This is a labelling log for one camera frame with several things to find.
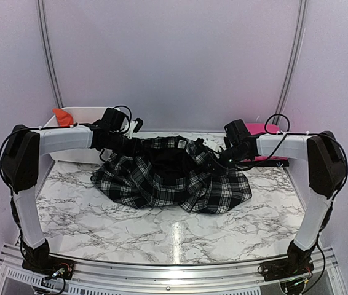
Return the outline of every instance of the white container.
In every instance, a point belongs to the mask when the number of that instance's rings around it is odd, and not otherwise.
[[[74,123],[94,123],[96,120],[101,119],[103,114],[109,106],[70,106],[63,108],[62,110],[68,112],[73,116]],[[44,125],[45,127],[58,126],[58,120],[54,116]],[[102,157],[107,159],[111,151],[105,150]],[[96,149],[71,149],[68,151],[52,152],[51,158],[55,161],[76,162],[76,163],[88,163],[88,164],[103,164],[99,159],[99,154]]]

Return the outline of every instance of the marble surface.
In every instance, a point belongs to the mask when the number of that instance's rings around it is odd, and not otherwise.
[[[207,133],[144,133],[139,137]],[[251,200],[222,215],[188,213],[177,206],[137,210],[94,188],[97,165],[57,162],[38,197],[42,229],[52,252],[102,261],[206,264],[283,254],[301,225],[303,208],[281,168],[246,172]]]

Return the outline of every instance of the white wall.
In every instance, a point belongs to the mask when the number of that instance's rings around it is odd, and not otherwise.
[[[43,124],[54,107],[37,19],[34,1],[0,1],[0,145],[15,124]],[[0,179],[0,251],[17,232],[9,202]]]
[[[311,0],[306,35],[285,114],[293,130],[332,130],[348,156],[348,1]],[[290,171],[308,199],[307,166]],[[348,290],[348,182],[337,196],[323,244],[332,245]]]
[[[274,113],[296,0],[48,0],[67,106],[129,105],[144,130],[219,130]]]

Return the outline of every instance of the black and white plaid fabric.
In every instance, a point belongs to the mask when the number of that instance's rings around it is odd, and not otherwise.
[[[91,177],[92,183],[114,202],[134,208],[177,203],[188,212],[219,214],[251,198],[242,172],[215,175],[204,168],[209,155],[195,141],[177,136],[142,143],[150,153],[141,157],[112,154]],[[180,167],[184,175],[178,177],[182,172],[174,169],[167,176],[162,163]]]

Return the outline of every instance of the metal frame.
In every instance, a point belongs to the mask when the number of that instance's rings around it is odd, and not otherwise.
[[[323,251],[326,255],[326,270],[328,274],[334,276],[330,277],[330,282],[334,285],[335,294],[345,295],[346,292],[339,283],[342,278],[336,270],[338,263],[333,250],[328,247]],[[265,282],[257,270],[263,261],[284,257],[281,255],[268,259],[205,265],[123,264],[72,258],[76,265],[73,279],[67,281],[68,289],[65,294],[88,294],[87,291],[91,289],[100,290],[100,294],[106,292],[118,295],[240,294],[244,290],[257,290],[263,285],[277,284],[278,281]],[[315,251],[312,259],[315,266],[314,277],[317,277],[323,267],[323,258],[320,252]],[[17,279],[15,273],[20,273],[18,275],[20,281],[28,281],[34,286],[39,286],[43,275],[22,269],[22,260],[18,246],[4,245],[0,255],[0,290],[7,277]]]
[[[280,92],[278,105],[275,109],[276,114],[280,114],[283,112],[283,109],[285,108],[285,105],[287,102],[287,98],[288,98],[290,86],[291,86],[291,80],[293,78],[299,53],[301,51],[301,45],[303,43],[307,8],[308,8],[308,0],[300,0],[299,7],[298,7],[295,37],[293,39],[293,46],[291,48],[290,59],[289,59],[289,64],[287,66],[285,80],[283,82],[282,90]],[[274,118],[272,123],[278,125],[279,121],[280,121],[280,116],[277,116]]]
[[[55,98],[55,104],[58,108],[63,108],[62,95],[58,84],[57,74],[53,63],[52,50],[50,45],[49,31],[47,26],[47,19],[45,13],[45,2],[44,0],[36,0],[38,7],[38,18],[40,35],[42,39],[42,46],[44,51],[45,63],[49,72],[50,84],[52,87],[52,93]]]

